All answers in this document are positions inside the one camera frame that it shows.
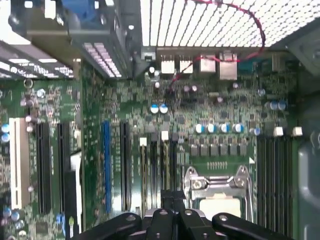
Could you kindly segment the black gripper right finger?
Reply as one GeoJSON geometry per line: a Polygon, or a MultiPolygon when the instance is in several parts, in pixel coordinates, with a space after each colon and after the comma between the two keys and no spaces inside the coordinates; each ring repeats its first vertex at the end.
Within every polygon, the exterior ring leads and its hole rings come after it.
{"type": "Polygon", "coordinates": [[[178,214],[179,240],[289,240],[290,237],[260,225],[221,212],[209,221],[184,204],[183,191],[175,191],[175,212],[178,214]]]}

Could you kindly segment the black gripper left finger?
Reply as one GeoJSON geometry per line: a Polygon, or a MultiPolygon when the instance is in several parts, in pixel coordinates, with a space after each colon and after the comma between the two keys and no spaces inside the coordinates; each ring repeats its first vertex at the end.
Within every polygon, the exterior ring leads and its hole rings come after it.
{"type": "Polygon", "coordinates": [[[78,240],[171,240],[174,235],[176,191],[161,191],[161,208],[147,210],[144,217],[122,213],[77,235],[78,240]]]}

